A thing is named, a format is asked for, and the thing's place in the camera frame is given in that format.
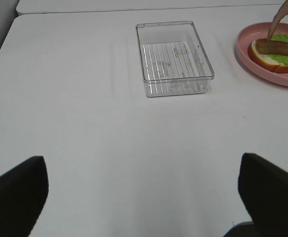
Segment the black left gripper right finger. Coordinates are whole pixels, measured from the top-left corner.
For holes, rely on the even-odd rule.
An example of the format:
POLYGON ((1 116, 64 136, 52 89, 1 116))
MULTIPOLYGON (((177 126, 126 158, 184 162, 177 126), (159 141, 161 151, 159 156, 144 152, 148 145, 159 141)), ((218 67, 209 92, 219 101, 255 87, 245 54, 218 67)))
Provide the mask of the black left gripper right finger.
POLYGON ((238 192, 262 237, 288 237, 288 172, 265 158, 244 153, 238 192))

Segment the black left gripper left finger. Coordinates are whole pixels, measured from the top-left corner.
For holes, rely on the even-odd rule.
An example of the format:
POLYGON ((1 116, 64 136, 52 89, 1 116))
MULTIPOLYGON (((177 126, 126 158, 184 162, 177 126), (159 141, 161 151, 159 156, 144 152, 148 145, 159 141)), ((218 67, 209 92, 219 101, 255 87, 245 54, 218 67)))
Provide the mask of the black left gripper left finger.
POLYGON ((42 156, 31 157, 0 176, 0 237, 28 237, 48 196, 42 156))

